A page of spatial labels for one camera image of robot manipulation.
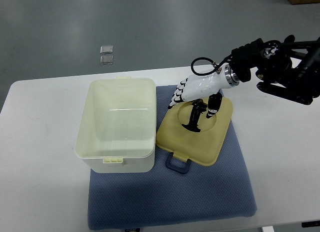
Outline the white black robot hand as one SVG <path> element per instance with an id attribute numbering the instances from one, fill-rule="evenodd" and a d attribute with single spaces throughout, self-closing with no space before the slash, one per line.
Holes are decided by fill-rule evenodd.
<path id="1" fill-rule="evenodd" d="M 219 73 L 214 72 L 205 76 L 192 74 L 177 85 L 168 108 L 171 109 L 181 102 L 214 96 L 219 90 L 232 88 L 238 84 L 239 79 L 228 64 L 223 64 Z"/>

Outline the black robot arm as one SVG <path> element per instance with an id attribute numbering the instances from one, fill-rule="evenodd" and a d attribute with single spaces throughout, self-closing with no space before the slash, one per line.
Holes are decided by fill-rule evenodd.
<path id="1" fill-rule="evenodd" d="M 309 105 L 320 95 L 320 41 L 283 42 L 261 38 L 240 46 L 223 59 L 241 82 L 260 79 L 257 88 L 267 94 Z"/>

